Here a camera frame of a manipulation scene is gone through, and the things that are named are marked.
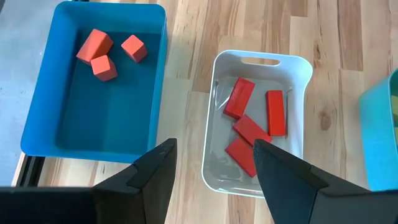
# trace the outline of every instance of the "gray floor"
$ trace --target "gray floor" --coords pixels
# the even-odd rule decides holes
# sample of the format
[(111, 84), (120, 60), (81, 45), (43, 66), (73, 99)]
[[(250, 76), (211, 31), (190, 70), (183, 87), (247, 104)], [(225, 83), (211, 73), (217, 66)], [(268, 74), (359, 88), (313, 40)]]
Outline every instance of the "gray floor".
[(6, 0), (0, 12), (0, 185), (10, 185), (14, 176), (53, 11), (61, 1)]

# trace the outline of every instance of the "orange cube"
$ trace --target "orange cube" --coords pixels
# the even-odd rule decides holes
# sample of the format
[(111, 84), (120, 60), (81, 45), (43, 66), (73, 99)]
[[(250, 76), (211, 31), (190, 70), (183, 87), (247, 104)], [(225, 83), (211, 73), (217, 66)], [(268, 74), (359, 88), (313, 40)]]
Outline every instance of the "orange cube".
[(130, 56), (137, 63), (148, 54), (144, 43), (135, 35), (131, 35), (126, 41), (124, 41), (122, 48), (128, 54), (128, 56)]
[(102, 81), (108, 81), (118, 76), (114, 63), (107, 55), (91, 60), (91, 66), (94, 75)]
[(106, 55), (113, 45), (111, 38), (98, 29), (93, 29), (76, 57), (90, 65), (91, 60)]

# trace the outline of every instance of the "wooden table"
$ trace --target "wooden table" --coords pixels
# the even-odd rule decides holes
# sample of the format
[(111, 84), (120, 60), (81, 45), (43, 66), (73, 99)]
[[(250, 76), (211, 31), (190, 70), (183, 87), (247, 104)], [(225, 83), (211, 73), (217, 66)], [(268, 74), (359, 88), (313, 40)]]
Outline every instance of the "wooden table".
[[(201, 177), (212, 66), (225, 49), (306, 58), (314, 74), (305, 96), (304, 158), (367, 187), (358, 97), (398, 67), (398, 1), (136, 2), (161, 4), (168, 18), (157, 140), (178, 139), (178, 164), (166, 223), (273, 223), (264, 199), (216, 193)], [(40, 185), (91, 186), (126, 166), (49, 158)]]

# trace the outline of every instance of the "white plastic bin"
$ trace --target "white plastic bin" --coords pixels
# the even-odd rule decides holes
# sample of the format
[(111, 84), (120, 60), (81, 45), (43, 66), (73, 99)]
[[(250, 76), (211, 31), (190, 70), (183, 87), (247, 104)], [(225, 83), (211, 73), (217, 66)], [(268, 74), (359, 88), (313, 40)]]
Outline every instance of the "white plastic bin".
[[(279, 64), (244, 63), (244, 58), (273, 59)], [(264, 197), (257, 176), (250, 178), (225, 152), (238, 136), (232, 130), (235, 120), (223, 114), (238, 77), (256, 84), (245, 113), (266, 131), (266, 91), (284, 92), (287, 135), (273, 136), (272, 143), (302, 158), (304, 92), (311, 76), (311, 64), (298, 56), (241, 50), (226, 50), (217, 56), (211, 78), (202, 162), (202, 177), (209, 188), (227, 194)]]

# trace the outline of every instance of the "blue bin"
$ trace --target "blue bin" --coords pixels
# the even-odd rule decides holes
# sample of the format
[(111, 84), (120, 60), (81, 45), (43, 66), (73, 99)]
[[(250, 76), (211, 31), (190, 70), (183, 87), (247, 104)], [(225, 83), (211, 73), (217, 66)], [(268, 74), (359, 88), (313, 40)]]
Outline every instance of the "blue bin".
[[(93, 29), (114, 45), (118, 77), (97, 79), (76, 54)], [(136, 35), (140, 63), (121, 48)], [(134, 162), (155, 146), (167, 55), (164, 9), (156, 4), (63, 2), (54, 12), (21, 148), (31, 156)]]
[(371, 190), (398, 189), (398, 150), (391, 95), (398, 96), (398, 70), (359, 99), (365, 166)]

